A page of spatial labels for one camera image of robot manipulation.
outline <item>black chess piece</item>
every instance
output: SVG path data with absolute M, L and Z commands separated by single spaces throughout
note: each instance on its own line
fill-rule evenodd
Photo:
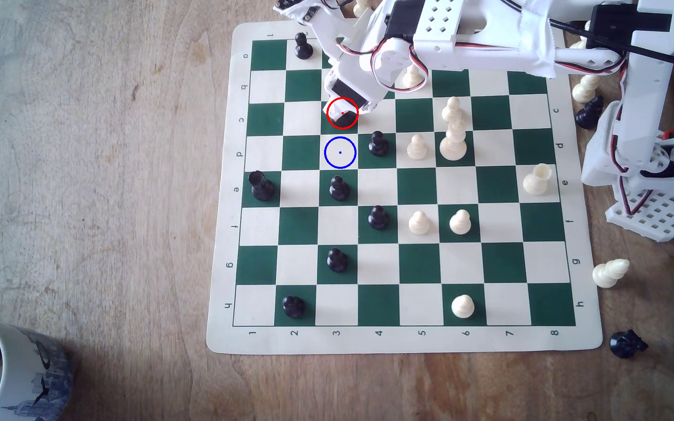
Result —
M 371 134 L 371 143 L 369 143 L 369 151 L 375 157 L 383 157 L 388 152 L 388 141 L 384 139 L 383 133 L 376 130 Z
M 330 195 L 335 200 L 345 200 L 350 196 L 350 186 L 342 180 L 342 177 L 335 175 L 332 177 Z
M 248 175 L 248 182 L 251 184 L 251 194 L 257 200 L 266 202 L 275 194 L 275 184 L 264 177 L 261 171 L 253 171 Z
M 373 229 L 386 228 L 388 225 L 387 210 L 379 205 L 373 206 L 369 214 L 369 225 Z
M 282 311 L 289 318 L 300 318 L 305 313 L 305 301 L 300 297 L 288 295 L 282 299 Z
M 326 257 L 326 265 L 330 267 L 333 272 L 342 273 L 348 269 L 348 255 L 342 253 L 342 250 L 334 248 Z
M 617 358 L 631 358 L 636 351 L 649 348 L 646 342 L 631 329 L 615 332 L 610 337 L 610 350 Z
M 597 122 L 600 120 L 602 114 L 602 107 L 604 101 L 602 95 L 598 95 L 584 104 L 584 108 L 579 110 L 574 117 L 574 121 L 579 127 L 587 130 L 597 127 Z
M 314 48 L 305 40 L 305 33 L 298 32 L 295 34 L 295 56 L 301 60 L 311 58 L 314 54 Z

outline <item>white pawn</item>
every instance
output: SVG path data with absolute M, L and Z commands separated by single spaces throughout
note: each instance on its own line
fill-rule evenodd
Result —
M 574 98 L 574 101 L 585 104 L 594 98 L 594 90 L 597 89 L 597 85 L 599 84 L 600 76 L 584 75 L 579 84 L 571 91 L 571 96 Z
M 466 127 L 463 120 L 453 120 L 449 123 L 449 129 L 446 130 L 446 137 L 441 140 L 438 150 L 441 156 L 450 160 L 458 161 L 467 153 Z
M 522 187 L 524 191 L 534 195 L 540 196 L 548 191 L 548 180 L 553 175 L 553 170 L 548 164 L 537 164 L 531 173 L 524 176 Z
M 462 110 L 459 109 L 459 98 L 451 97 L 446 101 L 446 106 L 441 110 L 441 118 L 445 122 L 462 119 Z
M 423 81 L 423 76 L 420 75 L 420 70 L 415 64 L 411 64 L 407 68 L 407 73 L 402 76 L 402 83 L 404 83 L 405 88 L 415 88 L 417 85 L 420 85 L 421 81 Z
M 470 212 L 467 212 L 464 209 L 457 210 L 457 213 L 449 219 L 449 228 L 452 229 L 452 232 L 457 235 L 464 235 L 470 232 L 470 228 L 473 227 L 472 221 L 470 221 Z
M 428 229 L 431 227 L 431 221 L 428 220 L 426 212 L 418 210 L 410 218 L 410 222 L 407 224 L 410 227 L 410 232 L 416 235 L 423 235 L 428 232 Z
M 452 301 L 452 313 L 459 318 L 468 318 L 475 312 L 475 303 L 467 294 L 460 295 Z
M 628 266 L 631 263 L 624 258 L 617 258 L 608 263 L 598 264 L 592 271 L 592 279 L 600 288 L 610 288 L 623 278 L 628 272 Z

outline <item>wood grain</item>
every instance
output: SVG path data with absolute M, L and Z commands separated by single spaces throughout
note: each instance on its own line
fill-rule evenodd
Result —
M 632 267 L 600 291 L 604 332 L 636 330 L 632 360 L 207 349 L 231 34 L 271 7 L 0 1 L 0 320 L 72 352 L 62 419 L 674 419 L 674 241 L 605 223 L 606 188 L 594 259 Z

